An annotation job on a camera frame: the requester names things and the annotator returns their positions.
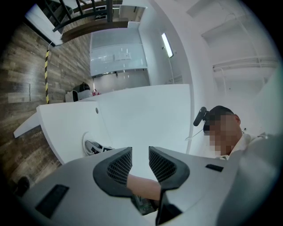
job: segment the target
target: wooden floor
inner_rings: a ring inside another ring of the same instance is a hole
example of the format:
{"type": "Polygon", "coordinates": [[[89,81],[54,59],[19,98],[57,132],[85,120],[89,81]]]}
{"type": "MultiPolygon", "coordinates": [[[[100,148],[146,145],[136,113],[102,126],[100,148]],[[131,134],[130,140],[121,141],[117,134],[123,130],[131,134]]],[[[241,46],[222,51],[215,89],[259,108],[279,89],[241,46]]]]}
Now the wooden floor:
{"type": "MultiPolygon", "coordinates": [[[[33,185],[60,166],[43,132],[37,128],[15,139],[13,132],[46,104],[44,64],[48,43],[22,24],[0,60],[0,163],[13,189],[21,176],[33,185]]],[[[61,46],[50,46],[50,103],[63,102],[65,93],[86,82],[92,87],[90,34],[61,46]]]]}

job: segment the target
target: black mesh grille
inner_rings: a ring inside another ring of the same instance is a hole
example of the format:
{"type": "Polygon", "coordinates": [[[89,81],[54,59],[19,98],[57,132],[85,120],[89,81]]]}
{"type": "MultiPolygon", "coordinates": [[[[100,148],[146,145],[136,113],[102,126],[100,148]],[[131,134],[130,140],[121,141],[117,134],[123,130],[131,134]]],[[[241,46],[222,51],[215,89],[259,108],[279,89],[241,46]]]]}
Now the black mesh grille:
{"type": "Polygon", "coordinates": [[[149,150],[149,166],[159,183],[171,177],[177,169],[173,162],[152,150],[149,150]]]}
{"type": "Polygon", "coordinates": [[[107,174],[114,181],[118,182],[121,185],[127,186],[127,178],[131,168],[132,152],[129,151],[109,164],[109,166],[107,167],[107,174]]]}

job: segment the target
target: rectangular light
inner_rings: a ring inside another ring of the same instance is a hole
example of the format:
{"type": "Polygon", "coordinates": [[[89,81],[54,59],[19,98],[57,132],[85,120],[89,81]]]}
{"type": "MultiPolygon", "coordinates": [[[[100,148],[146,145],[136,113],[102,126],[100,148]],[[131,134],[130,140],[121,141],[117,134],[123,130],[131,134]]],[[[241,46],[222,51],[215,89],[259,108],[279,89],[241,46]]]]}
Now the rectangular light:
{"type": "Polygon", "coordinates": [[[173,56],[173,52],[172,52],[172,50],[171,50],[171,47],[170,47],[170,45],[169,45],[169,42],[168,42],[168,39],[167,39],[165,33],[162,34],[162,39],[163,39],[163,42],[164,42],[164,45],[165,45],[165,48],[166,48],[168,57],[170,58],[170,57],[173,56]]]}

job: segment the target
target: white table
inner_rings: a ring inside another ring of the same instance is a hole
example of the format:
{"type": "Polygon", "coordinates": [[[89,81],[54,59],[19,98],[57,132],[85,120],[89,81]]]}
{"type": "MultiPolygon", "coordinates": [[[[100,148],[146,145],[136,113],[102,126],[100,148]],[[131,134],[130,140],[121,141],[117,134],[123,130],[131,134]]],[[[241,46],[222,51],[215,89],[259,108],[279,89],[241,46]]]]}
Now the white table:
{"type": "Polygon", "coordinates": [[[186,153],[190,112],[189,85],[139,87],[81,102],[39,106],[37,115],[24,122],[26,126],[21,125],[14,134],[18,136],[41,125],[50,147],[64,164],[84,157],[81,139],[89,131],[102,145],[132,147],[130,174],[156,180],[149,167],[148,147],[186,153]]]}

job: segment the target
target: light fixture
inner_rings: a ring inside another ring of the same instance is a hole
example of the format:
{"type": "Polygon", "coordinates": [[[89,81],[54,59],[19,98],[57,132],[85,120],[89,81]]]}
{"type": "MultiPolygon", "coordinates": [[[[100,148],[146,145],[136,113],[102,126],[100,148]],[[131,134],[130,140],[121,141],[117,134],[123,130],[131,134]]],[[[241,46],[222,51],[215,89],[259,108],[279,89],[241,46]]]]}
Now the light fixture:
{"type": "Polygon", "coordinates": [[[170,58],[170,57],[173,56],[173,52],[172,52],[172,50],[171,50],[171,47],[170,47],[170,45],[169,45],[169,42],[168,42],[168,39],[167,39],[165,33],[162,34],[162,39],[163,39],[163,42],[164,42],[164,45],[165,45],[165,48],[166,48],[168,57],[170,58]]]}

